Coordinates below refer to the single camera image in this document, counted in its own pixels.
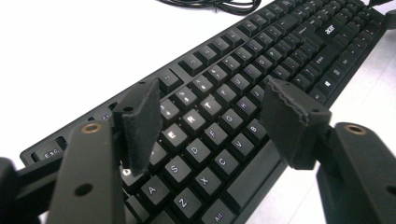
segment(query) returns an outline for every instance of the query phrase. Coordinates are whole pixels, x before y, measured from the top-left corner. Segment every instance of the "brand logo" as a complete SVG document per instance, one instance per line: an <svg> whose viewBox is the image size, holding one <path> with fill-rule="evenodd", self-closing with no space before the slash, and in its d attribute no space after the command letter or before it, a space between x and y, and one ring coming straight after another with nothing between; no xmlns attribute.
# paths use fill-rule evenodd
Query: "brand logo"
<svg viewBox="0 0 396 224"><path fill-rule="evenodd" d="M332 31L334 30L334 27L330 25L324 32L326 32L327 35L331 34Z"/></svg>

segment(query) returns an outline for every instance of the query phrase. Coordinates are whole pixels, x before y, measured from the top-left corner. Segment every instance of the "cable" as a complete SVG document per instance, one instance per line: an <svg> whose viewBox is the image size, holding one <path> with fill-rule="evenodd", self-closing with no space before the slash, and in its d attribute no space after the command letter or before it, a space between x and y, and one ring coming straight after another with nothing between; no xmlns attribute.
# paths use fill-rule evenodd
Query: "cable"
<svg viewBox="0 0 396 224"><path fill-rule="evenodd" d="M247 15L260 5L262 0L251 0L246 1L235 1L235 0L159 0L165 4L176 6L176 7L192 7L192 8L203 8L213 7L215 11L217 9L234 15Z"/></svg>

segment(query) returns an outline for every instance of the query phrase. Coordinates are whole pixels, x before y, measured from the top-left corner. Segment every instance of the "keyboard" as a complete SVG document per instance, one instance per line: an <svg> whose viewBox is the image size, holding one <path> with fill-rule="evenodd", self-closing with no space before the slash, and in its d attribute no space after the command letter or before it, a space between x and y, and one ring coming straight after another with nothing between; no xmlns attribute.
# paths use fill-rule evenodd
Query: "keyboard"
<svg viewBox="0 0 396 224"><path fill-rule="evenodd" d="M259 120L265 77L330 107L383 18L356 0L275 1L148 75L160 80L163 131L149 172L120 169L128 223L245 223L287 167ZM81 123L112 122L128 90L24 150L24 164L63 154Z"/></svg>

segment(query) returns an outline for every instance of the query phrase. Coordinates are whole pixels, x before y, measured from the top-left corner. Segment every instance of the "white surface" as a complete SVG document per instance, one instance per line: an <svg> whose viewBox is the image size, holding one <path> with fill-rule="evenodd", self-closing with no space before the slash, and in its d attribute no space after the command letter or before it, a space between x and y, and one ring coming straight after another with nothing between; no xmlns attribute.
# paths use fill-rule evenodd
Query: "white surface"
<svg viewBox="0 0 396 224"><path fill-rule="evenodd" d="M23 150L240 19L154 0L1 1L0 156L21 169ZM386 33L331 108L332 124L367 126L393 151L395 39ZM290 169L249 220L323 222L315 172Z"/></svg>

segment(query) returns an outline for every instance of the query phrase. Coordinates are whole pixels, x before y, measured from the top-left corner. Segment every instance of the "keycap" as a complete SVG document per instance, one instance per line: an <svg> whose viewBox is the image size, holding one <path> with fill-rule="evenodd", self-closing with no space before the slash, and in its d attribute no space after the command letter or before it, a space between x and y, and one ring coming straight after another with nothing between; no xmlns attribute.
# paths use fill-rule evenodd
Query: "keycap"
<svg viewBox="0 0 396 224"><path fill-rule="evenodd" d="M190 164L199 169L207 164L211 151L199 138L196 138L186 147L183 154Z"/></svg>
<svg viewBox="0 0 396 224"><path fill-rule="evenodd" d="M174 157L166 165L163 174L175 188L180 188L188 181L191 168L179 156Z"/></svg>
<svg viewBox="0 0 396 224"><path fill-rule="evenodd" d="M272 142L265 145L225 191L224 199L233 210L240 212L248 204L259 189L260 183L267 178L271 168L275 167L279 160L275 145Z"/></svg>
<svg viewBox="0 0 396 224"><path fill-rule="evenodd" d="M172 208L184 222L193 220L200 211L202 203L189 188L181 191L173 200Z"/></svg>
<svg viewBox="0 0 396 224"><path fill-rule="evenodd" d="M161 179L155 175L142 188L140 192L148 206L147 209L155 211L160 209L171 196L170 190Z"/></svg>
<svg viewBox="0 0 396 224"><path fill-rule="evenodd" d="M235 214L221 201L217 199L202 216L200 223L233 223Z"/></svg>
<svg viewBox="0 0 396 224"><path fill-rule="evenodd" d="M125 204L129 211L131 211L140 222L145 222L149 219L149 212L143 207L143 205L136 199L135 196L131 196L128 200L126 200Z"/></svg>
<svg viewBox="0 0 396 224"><path fill-rule="evenodd" d="M208 202L219 192L222 182L209 167L206 167L195 177L193 186L205 201Z"/></svg>
<svg viewBox="0 0 396 224"><path fill-rule="evenodd" d="M212 162L213 170L223 179L228 180L236 172L239 162L236 158L224 149Z"/></svg>

